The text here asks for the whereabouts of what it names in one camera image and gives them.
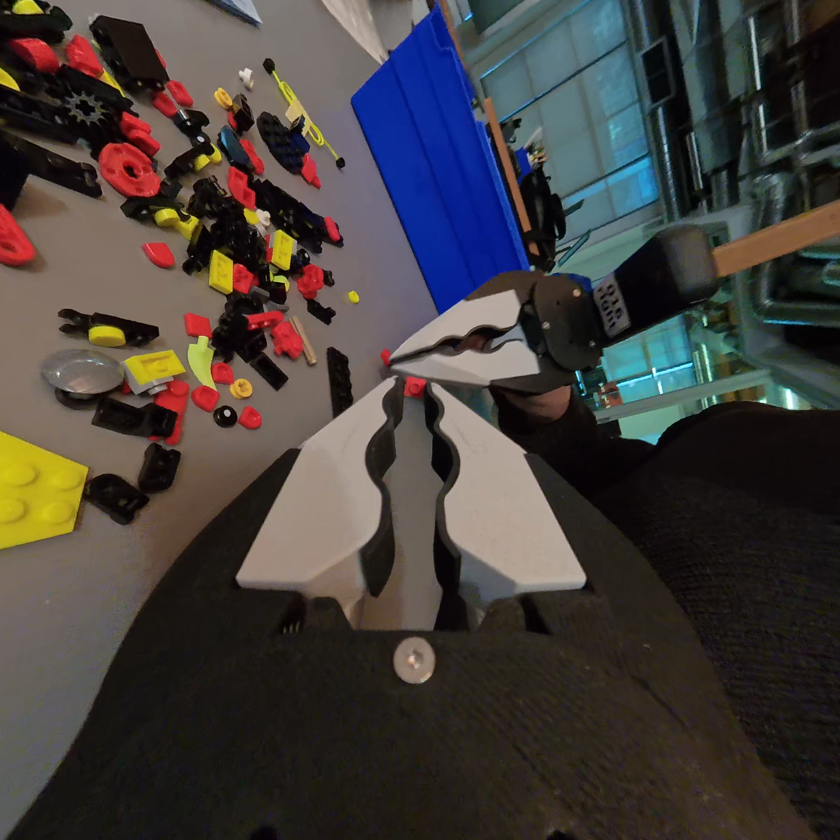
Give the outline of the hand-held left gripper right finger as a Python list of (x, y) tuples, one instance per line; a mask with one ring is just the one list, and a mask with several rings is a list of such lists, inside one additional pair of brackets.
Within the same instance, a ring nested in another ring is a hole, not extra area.
[(437, 384), (424, 395), (435, 502), (434, 571), (441, 590), (434, 628), (479, 623), (496, 601), (572, 592), (587, 578), (544, 492), (538, 457)]

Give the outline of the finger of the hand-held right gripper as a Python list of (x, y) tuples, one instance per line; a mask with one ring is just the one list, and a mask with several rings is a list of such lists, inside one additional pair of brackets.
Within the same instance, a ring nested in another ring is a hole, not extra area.
[(462, 342), (473, 334), (506, 333), (517, 324), (522, 306), (514, 290), (462, 300), (406, 339), (402, 343), (402, 359), (456, 354)]
[(391, 369), (427, 382), (478, 387), (540, 373), (538, 355), (521, 339), (506, 337), (481, 350), (441, 345), (415, 353), (393, 352)]

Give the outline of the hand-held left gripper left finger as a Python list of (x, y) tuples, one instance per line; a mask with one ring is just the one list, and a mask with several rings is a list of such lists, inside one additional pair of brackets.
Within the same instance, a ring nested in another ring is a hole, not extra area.
[(385, 476), (403, 401), (404, 381), (388, 378), (288, 452), (293, 464), (237, 572), (240, 587), (332, 598), (361, 626), (395, 561)]

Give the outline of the black lego plate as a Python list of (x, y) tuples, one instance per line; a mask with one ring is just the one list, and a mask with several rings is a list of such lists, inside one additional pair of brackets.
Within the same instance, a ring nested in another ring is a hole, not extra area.
[(333, 346), (326, 350), (332, 417), (337, 418), (354, 404), (350, 361)]

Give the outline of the person's right forearm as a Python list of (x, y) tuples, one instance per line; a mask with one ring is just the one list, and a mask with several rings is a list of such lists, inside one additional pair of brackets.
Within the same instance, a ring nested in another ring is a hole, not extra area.
[(497, 406), (498, 425), (502, 433), (539, 456), (583, 496), (594, 497), (647, 463), (657, 446), (610, 435), (571, 389), (569, 410), (553, 423), (529, 423), (518, 413), (500, 413)]

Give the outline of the tan lego rod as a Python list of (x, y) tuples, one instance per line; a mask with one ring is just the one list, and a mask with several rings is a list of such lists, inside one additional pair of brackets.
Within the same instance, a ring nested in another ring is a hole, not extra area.
[(314, 366), (318, 363), (318, 356), (302, 322), (297, 316), (289, 316), (288, 321), (301, 340), (302, 352), (307, 364)]

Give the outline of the grey lego dish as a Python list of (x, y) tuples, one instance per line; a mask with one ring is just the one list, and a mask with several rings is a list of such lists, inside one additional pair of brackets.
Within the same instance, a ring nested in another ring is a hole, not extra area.
[(119, 361), (98, 350), (61, 350), (39, 365), (44, 381), (60, 396), (89, 401), (122, 387), (124, 371)]

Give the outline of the yellow wedge lego plate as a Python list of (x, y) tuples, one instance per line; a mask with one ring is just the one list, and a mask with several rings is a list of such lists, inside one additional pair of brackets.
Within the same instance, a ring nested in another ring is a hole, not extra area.
[(1, 433), (1, 549), (74, 530), (89, 468)]

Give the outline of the pile of lego pieces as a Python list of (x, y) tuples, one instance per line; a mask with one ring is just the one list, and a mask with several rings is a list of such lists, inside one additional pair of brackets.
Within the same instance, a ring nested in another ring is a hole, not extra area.
[(328, 150), (340, 171), (345, 160), (270, 58), (262, 67), (287, 104), (285, 116), (255, 115), (243, 92), (219, 87), (213, 99), (224, 119), (214, 133), (142, 24), (99, 14), (87, 37), (56, 2), (2, 2), (1, 19), (2, 266), (29, 268), (39, 255), (14, 215), (28, 183), (39, 179), (95, 201), (107, 185), (122, 198), (123, 216), (183, 237), (182, 270), (224, 297), (215, 322), (183, 316), (186, 363), (156, 346), (161, 331), (152, 323), (74, 308), (57, 313), (61, 333), (122, 365), (122, 387), (89, 401), (46, 384), (60, 405), (92, 410), (94, 427), (148, 443), (135, 481), (88, 473), (82, 493), (81, 503), (130, 524), (151, 494), (174, 484), (188, 403), (220, 428), (261, 428), (253, 385), (231, 363), (245, 362), (275, 392), (287, 383), (268, 352), (303, 355), (288, 321), (290, 287), (320, 322), (335, 315), (318, 300), (333, 273), (312, 256), (344, 245), (340, 227), (265, 177), (252, 132), (284, 171), (316, 189), (312, 144)]

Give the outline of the person's right hand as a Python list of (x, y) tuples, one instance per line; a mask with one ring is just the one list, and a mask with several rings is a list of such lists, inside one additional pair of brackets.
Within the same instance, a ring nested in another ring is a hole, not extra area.
[(563, 385), (540, 394), (519, 393), (506, 388), (490, 388), (500, 413), (518, 413), (533, 424), (551, 424), (559, 420), (570, 408), (572, 389)]

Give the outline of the light wooden beam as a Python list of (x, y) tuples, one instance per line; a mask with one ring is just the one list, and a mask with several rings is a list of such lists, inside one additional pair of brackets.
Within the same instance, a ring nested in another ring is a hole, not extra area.
[(724, 278), (837, 236), (839, 200), (715, 247), (711, 257)]

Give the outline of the wooden background desk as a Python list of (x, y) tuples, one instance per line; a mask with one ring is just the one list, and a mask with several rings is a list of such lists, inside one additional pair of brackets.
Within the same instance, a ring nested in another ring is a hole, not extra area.
[[(462, 67), (465, 70), (467, 70), (468, 67), (465, 52), (462, 49), (458, 32), (456, 32), (454, 19), (449, 9), (449, 3), (446, 1), (437, 1), (435, 2), (435, 4), (437, 7), (439, 7), (444, 17), (448, 33), (455, 44), (460, 63)], [(504, 183), (506, 185), (508, 197), (510, 199), (510, 204), (516, 215), (516, 219), (518, 220), (522, 242), (527, 247), (529, 257), (533, 257), (536, 259), (540, 256), (539, 248), (536, 242), (533, 240), (532, 226), (530, 224), (526, 206), (522, 199), (518, 179), (512, 165), (510, 151), (502, 135), (495, 104), (492, 101), (492, 98), (488, 98), (483, 95), (483, 93), (480, 90), (480, 84), (478, 82), (473, 81), (470, 78), (470, 84), (473, 88), (475, 95), (478, 97), (480, 109), (486, 118), (486, 127), (490, 132), (490, 139), (492, 142), (493, 149), (495, 151), (495, 155), (497, 157), (497, 162), (499, 164)]]

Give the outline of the blue plastic bin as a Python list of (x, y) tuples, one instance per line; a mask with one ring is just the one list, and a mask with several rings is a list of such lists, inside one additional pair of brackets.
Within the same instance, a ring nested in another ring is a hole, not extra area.
[(529, 268), (474, 90), (435, 7), (351, 98), (438, 313)]

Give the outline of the person's black sweater torso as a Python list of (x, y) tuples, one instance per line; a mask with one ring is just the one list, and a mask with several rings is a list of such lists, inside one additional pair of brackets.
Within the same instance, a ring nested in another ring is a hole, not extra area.
[(838, 411), (732, 403), (656, 445), (589, 425), (597, 505), (687, 614), (795, 809), (838, 838)]

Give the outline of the clear plastic bag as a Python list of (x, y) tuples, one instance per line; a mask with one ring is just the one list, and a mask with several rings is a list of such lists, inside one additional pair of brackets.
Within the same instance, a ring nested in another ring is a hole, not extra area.
[(322, 1), (327, 11), (379, 66), (388, 57), (370, 1)]

